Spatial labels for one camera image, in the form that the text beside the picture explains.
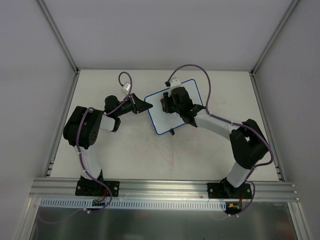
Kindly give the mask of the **red black whiteboard eraser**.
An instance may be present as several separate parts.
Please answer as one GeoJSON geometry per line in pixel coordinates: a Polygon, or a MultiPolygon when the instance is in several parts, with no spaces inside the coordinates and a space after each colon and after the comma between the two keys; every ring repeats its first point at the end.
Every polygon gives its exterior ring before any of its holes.
{"type": "Polygon", "coordinates": [[[160,99],[160,102],[161,102],[162,111],[163,111],[164,113],[167,113],[166,99],[165,99],[165,98],[161,98],[161,99],[160,99]]]}

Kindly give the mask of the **blue framed whiteboard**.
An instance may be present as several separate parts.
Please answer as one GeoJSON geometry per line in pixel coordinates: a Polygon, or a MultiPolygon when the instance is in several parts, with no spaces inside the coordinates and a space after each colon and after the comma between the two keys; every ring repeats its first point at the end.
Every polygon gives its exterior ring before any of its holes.
{"type": "MultiPolygon", "coordinates": [[[[194,104],[203,105],[197,82],[194,79],[183,81],[181,85],[185,87],[194,104]]],[[[157,135],[163,135],[170,132],[170,130],[185,125],[178,113],[165,113],[163,111],[161,99],[163,94],[168,92],[169,88],[165,88],[144,98],[145,102],[153,105],[147,111],[157,135]]]]}

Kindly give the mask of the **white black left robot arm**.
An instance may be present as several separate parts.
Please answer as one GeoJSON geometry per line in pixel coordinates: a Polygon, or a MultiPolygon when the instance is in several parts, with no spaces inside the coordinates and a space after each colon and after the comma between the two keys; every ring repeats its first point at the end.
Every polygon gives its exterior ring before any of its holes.
{"type": "Polygon", "coordinates": [[[104,100],[104,110],[77,106],[69,117],[63,138],[75,150],[81,168],[81,179],[88,180],[87,189],[93,195],[104,191],[103,172],[100,167],[93,144],[100,131],[116,132],[121,124],[120,117],[128,114],[140,114],[153,105],[139,99],[131,93],[122,102],[114,95],[104,100]]]}

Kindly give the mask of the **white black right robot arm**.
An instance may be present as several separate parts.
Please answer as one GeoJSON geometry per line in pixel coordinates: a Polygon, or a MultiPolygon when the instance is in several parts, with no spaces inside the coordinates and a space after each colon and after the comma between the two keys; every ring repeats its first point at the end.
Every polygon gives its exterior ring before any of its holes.
{"type": "Polygon", "coordinates": [[[235,198],[239,195],[257,162],[270,150],[256,121],[248,119],[237,123],[214,115],[206,106],[193,103],[182,86],[165,92],[160,102],[163,112],[177,113],[184,123],[209,130],[230,141],[235,163],[221,184],[228,197],[235,198]]]}

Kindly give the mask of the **black whiteboard stand foot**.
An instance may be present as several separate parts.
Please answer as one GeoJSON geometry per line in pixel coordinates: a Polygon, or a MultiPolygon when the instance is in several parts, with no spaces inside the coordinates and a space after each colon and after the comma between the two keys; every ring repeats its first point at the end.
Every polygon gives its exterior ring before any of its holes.
{"type": "Polygon", "coordinates": [[[170,132],[170,134],[171,134],[172,136],[174,136],[174,135],[175,135],[175,132],[174,132],[174,130],[173,130],[173,129],[170,129],[170,130],[169,130],[169,132],[170,132]]]}

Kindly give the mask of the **aluminium left side rail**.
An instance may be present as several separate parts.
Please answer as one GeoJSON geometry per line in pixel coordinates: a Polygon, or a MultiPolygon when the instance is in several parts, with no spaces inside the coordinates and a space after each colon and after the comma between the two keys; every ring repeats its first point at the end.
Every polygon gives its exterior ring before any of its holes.
{"type": "Polygon", "coordinates": [[[75,73],[73,80],[71,82],[70,89],[67,92],[66,100],[64,101],[64,104],[62,106],[62,112],[61,112],[61,116],[58,121],[57,129],[56,129],[54,136],[53,136],[52,144],[50,146],[47,160],[46,160],[46,163],[43,168],[43,173],[41,174],[41,176],[44,178],[47,177],[48,171],[50,170],[50,165],[55,160],[55,157],[56,157],[56,154],[57,154],[57,151],[59,148],[60,140],[61,140],[61,137],[63,134],[65,122],[66,122],[68,112],[70,109],[70,105],[71,105],[73,95],[74,95],[74,92],[75,92],[75,89],[77,86],[77,82],[79,79],[79,75],[80,75],[80,70],[78,70],[75,73]]]}

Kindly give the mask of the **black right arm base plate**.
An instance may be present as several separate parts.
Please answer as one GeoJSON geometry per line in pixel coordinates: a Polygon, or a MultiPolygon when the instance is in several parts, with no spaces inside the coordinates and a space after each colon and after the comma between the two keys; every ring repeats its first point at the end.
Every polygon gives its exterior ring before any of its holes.
{"type": "Polygon", "coordinates": [[[251,185],[243,183],[239,187],[233,187],[227,182],[209,182],[206,184],[209,199],[240,199],[252,198],[251,185]]]}

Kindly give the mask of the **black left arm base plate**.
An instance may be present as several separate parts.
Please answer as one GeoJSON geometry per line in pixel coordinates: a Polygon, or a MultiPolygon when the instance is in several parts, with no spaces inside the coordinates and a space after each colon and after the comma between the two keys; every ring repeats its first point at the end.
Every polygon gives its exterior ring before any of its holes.
{"type": "MultiPolygon", "coordinates": [[[[103,183],[110,189],[112,197],[119,196],[120,182],[114,180],[103,180],[103,183]]],[[[106,188],[94,180],[81,177],[77,181],[75,195],[81,197],[102,197],[106,188]]]]}

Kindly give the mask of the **aluminium right side rail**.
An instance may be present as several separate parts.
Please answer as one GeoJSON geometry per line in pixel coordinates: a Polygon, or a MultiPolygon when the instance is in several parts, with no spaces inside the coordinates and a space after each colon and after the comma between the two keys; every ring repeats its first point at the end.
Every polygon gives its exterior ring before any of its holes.
{"type": "Polygon", "coordinates": [[[261,94],[258,90],[258,84],[257,84],[257,80],[255,79],[255,76],[250,72],[249,73],[250,76],[250,80],[251,80],[251,84],[253,87],[253,91],[257,100],[257,104],[258,104],[258,108],[261,114],[261,118],[262,118],[262,122],[263,122],[263,126],[266,132],[266,137],[268,139],[269,145],[271,147],[271,150],[273,152],[274,155],[274,165],[275,168],[279,171],[278,173],[278,178],[279,180],[281,180],[282,182],[286,181],[286,176],[284,174],[284,171],[282,169],[282,163],[281,160],[279,159],[278,153],[277,153],[277,148],[275,146],[275,141],[273,138],[273,134],[270,128],[270,124],[268,122],[268,118],[267,118],[267,114],[266,114],[266,110],[262,101],[262,97],[261,94]]]}

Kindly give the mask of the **aluminium left corner post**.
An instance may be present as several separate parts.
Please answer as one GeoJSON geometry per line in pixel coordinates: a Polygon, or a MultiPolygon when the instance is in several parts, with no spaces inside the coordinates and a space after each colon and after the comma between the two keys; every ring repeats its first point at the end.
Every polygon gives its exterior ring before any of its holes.
{"type": "Polygon", "coordinates": [[[74,58],[72,57],[72,54],[46,4],[46,2],[44,0],[35,0],[35,2],[37,3],[40,11],[42,12],[44,19],[46,20],[46,22],[48,23],[55,39],[57,40],[63,54],[65,55],[71,69],[73,70],[74,73],[78,73],[79,68],[74,60],[74,58]]]}

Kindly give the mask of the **aluminium corner post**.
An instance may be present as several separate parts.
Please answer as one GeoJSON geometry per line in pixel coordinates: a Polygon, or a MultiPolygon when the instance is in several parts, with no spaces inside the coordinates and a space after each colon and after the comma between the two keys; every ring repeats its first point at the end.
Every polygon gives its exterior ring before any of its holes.
{"type": "Polygon", "coordinates": [[[250,74],[254,77],[262,64],[264,63],[266,57],[268,56],[269,52],[272,50],[272,47],[276,43],[277,39],[279,38],[280,34],[284,30],[287,22],[291,18],[292,14],[296,10],[297,6],[300,4],[300,0],[291,0],[288,7],[286,8],[285,12],[283,13],[282,17],[280,18],[279,22],[277,23],[275,29],[273,30],[270,38],[268,39],[265,47],[263,48],[261,54],[259,55],[256,63],[254,64],[253,68],[250,71],[250,74]]]}
{"type": "Polygon", "coordinates": [[[40,11],[42,12],[44,19],[46,20],[46,22],[48,23],[55,39],[57,40],[63,54],[65,55],[71,69],[73,70],[74,73],[78,73],[79,68],[74,60],[74,58],[72,57],[72,54],[46,4],[46,2],[44,0],[35,0],[35,2],[37,3],[40,11]]]}

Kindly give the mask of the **aluminium frame rail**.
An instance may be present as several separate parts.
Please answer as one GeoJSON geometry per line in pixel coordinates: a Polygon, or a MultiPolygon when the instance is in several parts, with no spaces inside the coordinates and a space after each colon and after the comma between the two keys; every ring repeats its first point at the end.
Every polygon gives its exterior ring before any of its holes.
{"type": "MultiPolygon", "coordinates": [[[[76,178],[39,177],[33,180],[30,197],[75,198],[76,178]]],[[[255,181],[256,202],[299,202],[295,185],[283,181],[255,181]]],[[[204,180],[142,180],[120,179],[118,197],[134,200],[207,200],[213,187],[204,180]]]]}

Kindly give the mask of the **aluminium right corner post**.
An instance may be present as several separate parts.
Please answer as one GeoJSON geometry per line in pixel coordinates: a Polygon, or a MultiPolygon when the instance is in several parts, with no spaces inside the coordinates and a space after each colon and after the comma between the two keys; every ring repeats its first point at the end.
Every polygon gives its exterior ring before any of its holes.
{"type": "Polygon", "coordinates": [[[269,52],[272,50],[272,47],[276,43],[277,39],[279,38],[280,34],[284,30],[287,22],[291,18],[292,14],[296,10],[297,6],[300,4],[300,0],[291,0],[288,7],[286,8],[285,12],[283,13],[282,17],[280,18],[279,22],[277,23],[275,29],[273,30],[270,38],[268,39],[265,47],[263,48],[261,54],[259,55],[256,63],[254,64],[253,68],[250,71],[250,74],[254,77],[262,64],[264,63],[266,57],[268,56],[269,52]]]}

